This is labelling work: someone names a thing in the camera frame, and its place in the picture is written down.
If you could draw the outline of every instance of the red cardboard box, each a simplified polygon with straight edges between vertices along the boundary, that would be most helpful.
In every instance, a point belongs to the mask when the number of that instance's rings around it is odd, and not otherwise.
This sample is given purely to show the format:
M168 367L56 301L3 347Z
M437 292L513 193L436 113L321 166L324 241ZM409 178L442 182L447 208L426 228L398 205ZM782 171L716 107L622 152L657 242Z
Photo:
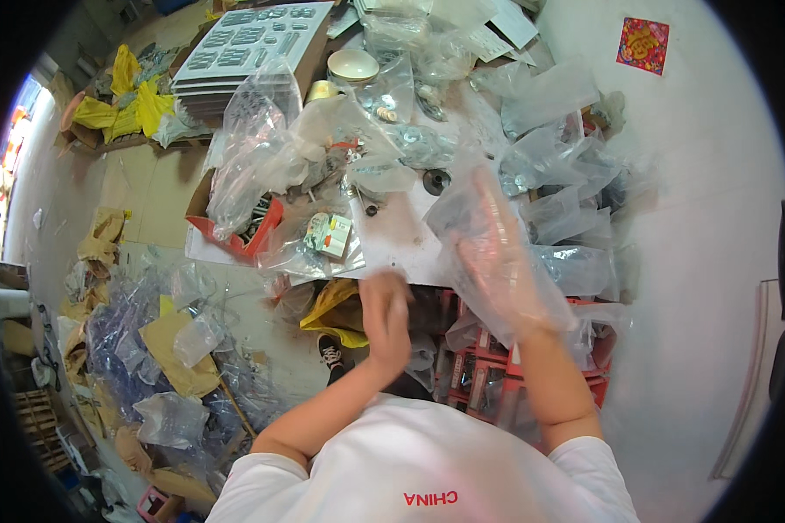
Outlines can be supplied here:
M213 242L215 245L220 246L229 252L246 256L251 258L257 255L264 247L263 240L267 237L268 232L276 228L282 221L282 214L284 207L282 202L274 198L270 203L268 213L264 215L264 220L253 235L249 243L245 244L237 234L233 234L229 238L229 242L220 242L212 235L212 230L215 228L215 222L207 217L207 205L209 204L209 192L212 190L212 175L215 174L215 169L210 169L203 175L201 183L195 189L195 194L192 194L189 207L186 210L187 221L198 228L203 236Z

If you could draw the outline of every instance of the cardboard sheet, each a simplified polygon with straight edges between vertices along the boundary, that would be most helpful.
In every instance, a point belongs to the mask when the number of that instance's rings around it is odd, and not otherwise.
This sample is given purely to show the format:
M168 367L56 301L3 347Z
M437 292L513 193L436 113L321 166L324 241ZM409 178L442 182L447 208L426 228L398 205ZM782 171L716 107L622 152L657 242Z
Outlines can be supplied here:
M197 499L209 504L214 504L218 500L209 487L197 479L178 474L171 469L154 469L147 475L147 479L153 486L167 494Z
M178 331L190 321L191 316L186 311L170 313L142 327L140 336L178 394L203 397L215 390L220 382L212 356L207 355L189 369L171 351Z

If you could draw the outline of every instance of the yellow plastic bag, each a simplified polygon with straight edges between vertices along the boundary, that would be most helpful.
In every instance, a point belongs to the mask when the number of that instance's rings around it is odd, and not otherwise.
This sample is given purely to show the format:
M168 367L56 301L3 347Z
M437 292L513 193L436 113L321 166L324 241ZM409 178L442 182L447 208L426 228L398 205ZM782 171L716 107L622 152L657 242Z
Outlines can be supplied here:
M105 137L105 143L110 143L117 136L140 131L142 131L142 126L136 120L136 100L134 100L125 109L116 113L114 125L105 127L102 130L102 136Z
M73 113L73 121L88 129L104 129L114 125L116 109L105 102L85 96Z
M369 345L363 333L363 308L357 294L357 281L338 278L329 282L317 296L314 308L300 321L300 329L338 336L343 346L349 348Z
M123 44L116 51L114 60L114 79L110 82L110 90L116 96L122 96L128 91L134 90L134 75L142 70L137 63L136 57L130 52L128 46Z
M143 134L151 136L156 133L160 127L160 118L166 113L175 114L171 109L174 103L174 96L157 94L157 77L141 83L131 105L136 105L136 121L142 127Z

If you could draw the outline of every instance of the sticker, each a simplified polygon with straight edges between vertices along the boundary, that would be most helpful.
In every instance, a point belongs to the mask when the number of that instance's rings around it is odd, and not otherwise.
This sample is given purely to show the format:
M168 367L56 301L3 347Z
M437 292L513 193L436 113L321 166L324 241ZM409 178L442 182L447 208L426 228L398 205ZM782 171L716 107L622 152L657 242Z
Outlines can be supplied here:
M616 61L660 76L666 64L668 43L668 25L626 17L622 24Z

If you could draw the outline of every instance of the black sneaker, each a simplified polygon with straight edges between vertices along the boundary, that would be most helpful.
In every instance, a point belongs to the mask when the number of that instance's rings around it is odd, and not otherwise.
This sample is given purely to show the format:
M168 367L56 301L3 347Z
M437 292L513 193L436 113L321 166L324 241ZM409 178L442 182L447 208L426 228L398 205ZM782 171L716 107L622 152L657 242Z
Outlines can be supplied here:
M337 366L345 368L345 365L343 365L343 355L331 336L327 334L320 334L317 336L317 349L320 350L320 356L323 358L325 365L330 371Z

